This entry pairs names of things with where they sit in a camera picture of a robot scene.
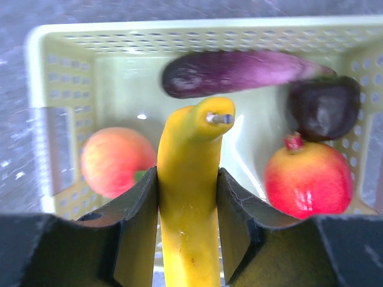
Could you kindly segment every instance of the purple eggplant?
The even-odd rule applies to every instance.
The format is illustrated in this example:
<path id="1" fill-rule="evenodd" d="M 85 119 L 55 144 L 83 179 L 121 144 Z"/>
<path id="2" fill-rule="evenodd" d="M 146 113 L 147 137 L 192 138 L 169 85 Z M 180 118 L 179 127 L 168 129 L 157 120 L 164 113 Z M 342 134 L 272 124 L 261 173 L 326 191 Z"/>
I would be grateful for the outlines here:
<path id="1" fill-rule="evenodd" d="M 162 87 L 172 97 L 188 99 L 335 74 L 326 66 L 282 52 L 206 51 L 169 63 Z"/>

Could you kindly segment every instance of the basket hole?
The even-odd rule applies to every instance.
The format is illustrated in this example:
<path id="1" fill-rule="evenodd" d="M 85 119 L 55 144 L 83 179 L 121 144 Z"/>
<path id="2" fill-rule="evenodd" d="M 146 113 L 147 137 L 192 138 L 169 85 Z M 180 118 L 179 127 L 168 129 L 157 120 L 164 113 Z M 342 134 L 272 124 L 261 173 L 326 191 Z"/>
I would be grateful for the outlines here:
<path id="1" fill-rule="evenodd" d="M 349 146 L 348 139 L 343 139 L 342 140 L 342 145 L 343 145 L 344 148 L 348 148 L 348 146 Z"/>
<path id="2" fill-rule="evenodd" d="M 305 31 L 303 31 L 303 33 L 305 35 L 307 35 L 307 36 L 313 36 L 313 35 L 316 34 L 316 31 L 314 31 L 314 30 L 305 30 Z"/>
<path id="3" fill-rule="evenodd" d="M 380 100 L 380 94 L 377 91 L 372 93 L 371 102 L 377 103 Z"/>
<path id="4" fill-rule="evenodd" d="M 358 42 L 364 42 L 364 41 L 367 41 L 369 38 L 366 37 L 366 36 L 358 36 L 358 37 L 355 37 L 355 40 L 357 40 Z"/>
<path id="5" fill-rule="evenodd" d="M 264 33 L 266 36 L 274 36 L 274 35 L 275 35 L 275 32 L 274 32 L 274 31 L 271 31 L 271 30 L 263 31 L 263 33 Z"/>
<path id="6" fill-rule="evenodd" d="M 79 61 L 72 61 L 72 68 L 78 69 L 80 67 L 80 62 Z"/>
<path id="7" fill-rule="evenodd" d="M 262 42 L 270 42 L 271 41 L 271 39 L 268 38 L 268 37 L 262 37 L 259 40 L 262 41 Z"/>
<path id="8" fill-rule="evenodd" d="M 161 259 L 161 258 L 162 258 L 162 252 L 157 251 L 157 252 L 154 254 L 154 258 L 155 258 L 155 259 Z"/>
<path id="9" fill-rule="evenodd" d="M 359 151 L 359 143 L 358 142 L 353 142 L 352 143 L 352 149 L 354 151 Z"/>
<path id="10" fill-rule="evenodd" d="M 81 65 L 81 70 L 83 70 L 83 71 L 89 71 L 89 65 L 86 64 L 86 63 L 83 63 L 83 64 Z"/>
<path id="11" fill-rule="evenodd" d="M 68 83 L 70 81 L 71 81 L 71 76 L 70 75 L 62 75 L 61 82 Z"/>
<path id="12" fill-rule="evenodd" d="M 334 40 L 337 42 L 344 42 L 347 40 L 347 38 L 344 36 L 340 36 L 340 37 L 335 37 Z"/>
<path id="13" fill-rule="evenodd" d="M 49 77 L 49 81 L 55 82 L 59 79 L 59 74 L 58 73 L 49 73 L 48 77 Z"/>
<path id="14" fill-rule="evenodd" d="M 366 101 L 366 94 L 365 93 L 360 93 L 360 102 L 364 103 Z"/>
<path id="15" fill-rule="evenodd" d="M 371 67 L 371 59 L 370 58 L 366 58 L 364 61 L 363 61 L 363 67 L 365 69 L 369 69 Z"/>
<path id="16" fill-rule="evenodd" d="M 381 74 L 376 74 L 375 75 L 375 85 L 381 85 L 383 81 L 382 75 Z"/>
<path id="17" fill-rule="evenodd" d="M 378 59 L 376 60 L 376 64 L 381 67 L 383 66 L 383 55 L 379 55 Z"/>
<path id="18" fill-rule="evenodd" d="M 355 127 L 354 127 L 354 133 L 355 133 L 357 136 L 360 136 L 360 135 L 361 135 L 361 127 L 360 127 L 360 126 L 355 126 Z"/>
<path id="19" fill-rule="evenodd" d="M 377 35 L 377 34 L 380 34 L 382 32 L 382 29 L 381 28 L 371 28 L 371 29 L 367 29 L 366 32 L 370 35 Z"/>
<path id="20" fill-rule="evenodd" d="M 358 164 L 358 161 L 355 157 L 351 157 L 350 160 L 349 160 L 349 163 L 352 167 L 356 167 L 357 164 Z"/>
<path id="21" fill-rule="evenodd" d="M 364 112 L 362 109 L 359 110 L 359 113 L 358 113 L 358 120 L 362 120 L 364 118 Z"/>
<path id="22" fill-rule="evenodd" d="M 63 199 L 60 201 L 60 206 L 65 207 L 68 204 L 68 199 Z"/>
<path id="23" fill-rule="evenodd" d="M 77 135 L 77 141 L 78 141 L 78 142 L 82 142 L 82 141 L 84 140 L 84 138 L 85 138 L 85 137 L 84 137 L 84 135 L 83 135 L 82 133 L 80 133 L 80 134 Z"/>
<path id="24" fill-rule="evenodd" d="M 242 38 L 242 41 L 243 42 L 252 42 L 253 39 L 251 39 L 251 38 Z"/>
<path id="25" fill-rule="evenodd" d="M 353 63 L 352 63 L 352 70 L 353 70 L 354 72 L 359 71 L 359 63 L 358 63 L 358 62 L 353 62 Z"/>
<path id="26" fill-rule="evenodd" d="M 307 42 L 307 41 L 309 41 L 309 38 L 303 36 L 303 37 L 298 37 L 297 40 L 299 42 Z"/>
<path id="27" fill-rule="evenodd" d="M 286 30 L 283 32 L 283 34 L 287 35 L 287 36 L 293 36 L 295 35 L 296 33 L 293 31 L 293 30 Z"/>
<path id="28" fill-rule="evenodd" d="M 360 84 L 365 87 L 369 84 L 369 77 L 367 75 L 362 76 L 360 79 Z"/>
<path id="29" fill-rule="evenodd" d="M 315 40 L 317 42 L 325 42 L 327 39 L 326 39 L 326 37 L 318 37 L 318 38 L 315 38 Z"/>
<path id="30" fill-rule="evenodd" d="M 74 76 L 73 79 L 72 79 L 72 82 L 74 84 L 79 84 L 81 82 L 80 76 Z"/>
<path id="31" fill-rule="evenodd" d="M 59 90 L 52 90 L 52 91 L 50 91 L 50 96 L 52 98 L 57 98 L 60 96 L 60 91 Z"/>
<path id="32" fill-rule="evenodd" d="M 358 35 L 360 33 L 360 30 L 358 29 L 348 29 L 346 30 L 346 34 L 348 35 Z"/>
<path id="33" fill-rule="evenodd" d="M 217 36 L 218 34 L 215 32 L 206 32 L 205 35 L 206 36 Z"/>
<path id="34" fill-rule="evenodd" d="M 63 91 L 63 92 L 62 92 L 62 96 L 63 96 L 65 99 L 69 98 L 69 97 L 71 96 L 71 91 L 68 91 L 68 90 Z"/>
<path id="35" fill-rule="evenodd" d="M 78 219 L 78 221 L 89 221 L 101 218 L 101 214 L 97 212 L 90 212 Z"/>
<path id="36" fill-rule="evenodd" d="M 49 64 L 56 64 L 57 63 L 57 56 L 55 54 L 49 54 L 48 55 L 48 63 Z"/>
<path id="37" fill-rule="evenodd" d="M 79 99 L 79 98 L 81 98 L 81 93 L 80 93 L 80 91 L 75 91 L 75 92 L 73 93 L 73 97 L 74 97 L 75 99 Z"/>
<path id="38" fill-rule="evenodd" d="M 329 30 L 326 30 L 324 31 L 324 33 L 328 36 L 334 36 L 337 34 L 337 32 L 334 30 L 334 29 L 329 29 Z"/>
<path id="39" fill-rule="evenodd" d="M 226 31 L 224 34 L 225 34 L 226 36 L 235 36 L 235 35 L 237 35 L 237 33 L 234 32 L 234 31 Z"/>
<path id="40" fill-rule="evenodd" d="M 246 36 L 255 36 L 257 33 L 255 33 L 254 31 L 245 31 L 244 34 Z"/>
<path id="41" fill-rule="evenodd" d="M 279 37 L 278 40 L 281 42 L 287 42 L 288 38 L 287 37 Z"/>
<path id="42" fill-rule="evenodd" d="M 337 43 L 334 43 L 334 42 L 326 43 L 326 46 L 328 46 L 328 48 L 335 48 L 337 46 Z"/>

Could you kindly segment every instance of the red apple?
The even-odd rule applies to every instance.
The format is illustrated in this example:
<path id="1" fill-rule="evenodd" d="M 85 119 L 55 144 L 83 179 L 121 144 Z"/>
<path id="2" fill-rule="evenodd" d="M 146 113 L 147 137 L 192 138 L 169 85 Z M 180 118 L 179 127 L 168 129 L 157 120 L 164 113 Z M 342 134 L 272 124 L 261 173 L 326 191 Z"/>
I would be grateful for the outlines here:
<path id="1" fill-rule="evenodd" d="M 111 127 L 94 133 L 84 146 L 81 169 L 89 186 L 114 199 L 132 188 L 135 175 L 156 165 L 157 154 L 139 132 Z"/>
<path id="2" fill-rule="evenodd" d="M 265 170 L 270 204 L 299 219 L 342 213 L 352 199 L 351 171 L 336 149 L 303 142 L 298 133 L 269 160 Z"/>

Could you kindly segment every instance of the gray floor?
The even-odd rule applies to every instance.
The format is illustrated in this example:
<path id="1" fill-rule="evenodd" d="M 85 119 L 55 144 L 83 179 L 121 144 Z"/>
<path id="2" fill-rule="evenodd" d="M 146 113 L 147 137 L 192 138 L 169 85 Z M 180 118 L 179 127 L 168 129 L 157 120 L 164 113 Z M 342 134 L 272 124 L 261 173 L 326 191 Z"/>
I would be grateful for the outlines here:
<path id="1" fill-rule="evenodd" d="M 0 212 L 39 211 L 23 40 L 51 23 L 383 14 L 379 0 L 3 0 L 0 9 Z M 154 274 L 154 286 L 164 286 Z"/>

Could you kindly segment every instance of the pomegranate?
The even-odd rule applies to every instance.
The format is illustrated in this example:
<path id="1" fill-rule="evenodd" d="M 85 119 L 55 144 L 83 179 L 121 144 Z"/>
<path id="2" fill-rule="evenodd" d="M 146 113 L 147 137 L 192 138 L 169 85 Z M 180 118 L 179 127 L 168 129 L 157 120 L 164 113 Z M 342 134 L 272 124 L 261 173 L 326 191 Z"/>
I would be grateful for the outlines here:
<path id="1" fill-rule="evenodd" d="M 344 212 L 352 199 L 352 179 L 342 154 L 324 143 L 303 142 L 299 133 L 284 141 L 265 170 L 270 204 L 299 219 Z"/>

